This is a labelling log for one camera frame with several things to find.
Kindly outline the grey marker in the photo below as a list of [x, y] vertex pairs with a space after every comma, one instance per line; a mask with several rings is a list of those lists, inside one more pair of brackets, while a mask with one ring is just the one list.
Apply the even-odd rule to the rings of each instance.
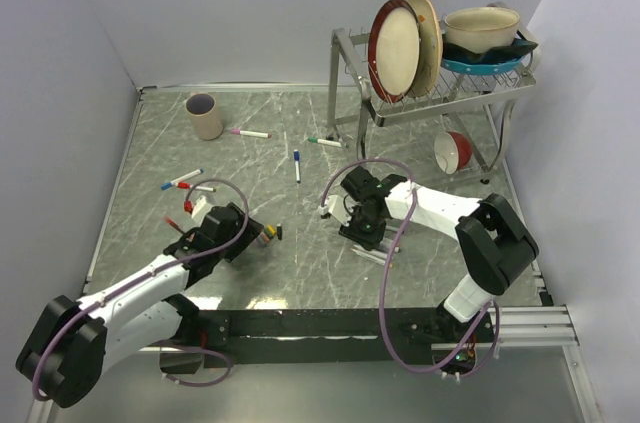
[[398, 253], [400, 251], [400, 248], [399, 247], [391, 248], [389, 245], [380, 244], [372, 249], [372, 252], [378, 252], [378, 253], [384, 253], [384, 254], [387, 254], [390, 251], [393, 251], [394, 253]]

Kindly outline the beige plate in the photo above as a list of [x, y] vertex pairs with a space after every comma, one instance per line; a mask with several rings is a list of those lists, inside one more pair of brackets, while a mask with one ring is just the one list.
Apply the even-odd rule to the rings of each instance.
[[411, 98], [428, 96], [438, 82], [443, 55], [443, 39], [435, 8], [430, 0], [407, 0], [419, 22], [420, 56], [418, 69], [408, 92]]

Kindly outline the red rimmed white plate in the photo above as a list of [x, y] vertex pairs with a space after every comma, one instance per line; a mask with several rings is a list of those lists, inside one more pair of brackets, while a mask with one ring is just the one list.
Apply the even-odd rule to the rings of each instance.
[[377, 96], [402, 100], [416, 78], [421, 51], [420, 25], [407, 0], [388, 0], [378, 10], [368, 37], [367, 65]]

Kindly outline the beige cylindrical cup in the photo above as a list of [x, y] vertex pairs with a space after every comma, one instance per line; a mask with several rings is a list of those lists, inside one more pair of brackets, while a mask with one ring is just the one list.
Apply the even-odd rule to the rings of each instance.
[[199, 139], [214, 140], [223, 133], [224, 124], [213, 96], [193, 94], [187, 99], [185, 109]]

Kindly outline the black base frame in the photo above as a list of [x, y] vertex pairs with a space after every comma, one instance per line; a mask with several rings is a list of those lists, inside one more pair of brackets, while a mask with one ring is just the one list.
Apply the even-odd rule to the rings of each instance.
[[160, 340], [217, 352], [207, 367], [234, 364], [374, 362], [399, 358], [419, 368], [444, 363], [470, 370], [469, 351], [497, 342], [489, 314], [460, 323], [443, 308], [205, 310], [183, 296], [169, 298], [178, 329]]

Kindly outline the steel dish rack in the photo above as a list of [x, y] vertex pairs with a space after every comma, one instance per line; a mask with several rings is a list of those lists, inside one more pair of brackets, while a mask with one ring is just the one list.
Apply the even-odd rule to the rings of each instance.
[[[445, 176], [433, 181], [436, 186], [455, 187], [473, 183], [487, 185], [500, 172], [506, 170], [504, 161], [509, 146], [510, 126], [513, 110], [519, 99], [527, 96], [536, 84], [534, 65], [538, 63], [538, 50], [529, 56], [526, 64], [516, 63], [506, 71], [492, 70], [487, 75], [464, 71], [445, 70], [438, 76], [436, 84], [425, 95], [414, 97], [406, 95], [396, 102], [373, 104], [377, 95], [375, 86], [369, 78], [368, 61], [361, 58], [357, 51], [360, 45], [368, 43], [368, 33], [352, 34], [343, 28], [332, 31], [329, 71], [329, 95], [327, 103], [327, 137], [340, 142], [339, 127], [347, 123], [357, 124], [354, 146], [356, 157], [366, 156], [367, 127], [369, 123], [390, 127], [419, 121], [431, 117], [443, 116], [460, 130], [471, 145], [472, 166], [463, 170], [460, 176]], [[346, 73], [353, 79], [360, 94], [359, 112], [344, 117], [336, 116], [339, 69], [344, 66]], [[497, 153], [488, 162], [468, 132], [460, 114], [478, 108], [491, 116], [491, 106], [504, 105], [501, 126], [494, 130]]]

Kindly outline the dark blue cloth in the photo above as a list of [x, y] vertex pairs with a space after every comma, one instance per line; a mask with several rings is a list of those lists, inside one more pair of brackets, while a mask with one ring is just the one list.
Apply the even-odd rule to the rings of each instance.
[[443, 58], [464, 64], [500, 64], [520, 60], [537, 47], [536, 42], [514, 38], [508, 45], [494, 46], [478, 53], [453, 43], [443, 34]]

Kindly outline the blue cap marker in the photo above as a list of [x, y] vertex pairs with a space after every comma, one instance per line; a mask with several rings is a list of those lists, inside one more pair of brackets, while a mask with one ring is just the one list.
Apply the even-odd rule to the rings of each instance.
[[301, 183], [301, 165], [300, 165], [300, 153], [298, 149], [294, 149], [293, 151], [294, 158], [294, 169], [295, 169], [295, 181], [296, 183]]

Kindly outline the blue baking dish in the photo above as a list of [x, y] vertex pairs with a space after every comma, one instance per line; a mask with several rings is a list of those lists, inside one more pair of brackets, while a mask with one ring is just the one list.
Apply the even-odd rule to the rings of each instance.
[[518, 38], [506, 46], [493, 47], [484, 53], [474, 53], [450, 42], [443, 35], [443, 56], [441, 67], [453, 73], [471, 76], [500, 75], [514, 70], [521, 61], [538, 47], [538, 44]]

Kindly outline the yellow cap marker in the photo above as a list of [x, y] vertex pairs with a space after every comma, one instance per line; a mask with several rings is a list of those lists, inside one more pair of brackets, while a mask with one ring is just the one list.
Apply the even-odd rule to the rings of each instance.
[[352, 251], [369, 261], [372, 261], [378, 265], [385, 266], [387, 264], [387, 254], [377, 250], [364, 250], [360, 247], [353, 247]]

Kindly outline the beige ceramic bowl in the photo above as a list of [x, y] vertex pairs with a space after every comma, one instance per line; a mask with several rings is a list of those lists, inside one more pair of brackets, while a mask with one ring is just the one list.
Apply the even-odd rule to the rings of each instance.
[[501, 7], [477, 7], [455, 11], [444, 17], [446, 36], [474, 52], [508, 45], [515, 38], [521, 17]]

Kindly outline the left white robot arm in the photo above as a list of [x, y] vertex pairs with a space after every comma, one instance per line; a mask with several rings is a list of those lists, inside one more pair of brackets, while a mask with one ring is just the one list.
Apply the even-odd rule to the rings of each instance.
[[227, 342], [229, 321], [184, 294], [222, 261], [231, 262], [264, 227], [234, 203], [206, 205], [151, 263], [100, 292], [51, 300], [15, 363], [34, 393], [68, 408], [113, 365], [155, 343], [210, 352]]

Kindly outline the green cap marker near rack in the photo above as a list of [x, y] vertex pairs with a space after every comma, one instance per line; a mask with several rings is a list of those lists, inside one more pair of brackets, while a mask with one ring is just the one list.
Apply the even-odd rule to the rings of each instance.
[[309, 138], [307, 138], [307, 141], [310, 142], [310, 143], [314, 143], [314, 144], [320, 144], [320, 145], [324, 145], [324, 146], [342, 148], [342, 144], [340, 142], [338, 142], [338, 141], [322, 139], [322, 138], [316, 138], [316, 137], [309, 137]]

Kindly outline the pink cap marker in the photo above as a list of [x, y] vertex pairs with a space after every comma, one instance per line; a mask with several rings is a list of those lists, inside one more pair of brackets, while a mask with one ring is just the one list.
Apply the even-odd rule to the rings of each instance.
[[234, 134], [234, 135], [253, 137], [253, 138], [262, 138], [262, 139], [269, 139], [272, 136], [270, 133], [266, 133], [266, 132], [255, 132], [255, 131], [241, 130], [241, 129], [232, 129], [230, 132], [231, 134]]

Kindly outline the red white bowl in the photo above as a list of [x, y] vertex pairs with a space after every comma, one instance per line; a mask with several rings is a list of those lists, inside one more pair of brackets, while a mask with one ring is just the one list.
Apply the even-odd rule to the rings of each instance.
[[445, 174], [451, 175], [470, 162], [472, 148], [469, 140], [461, 133], [444, 131], [435, 138], [434, 154], [438, 167]]

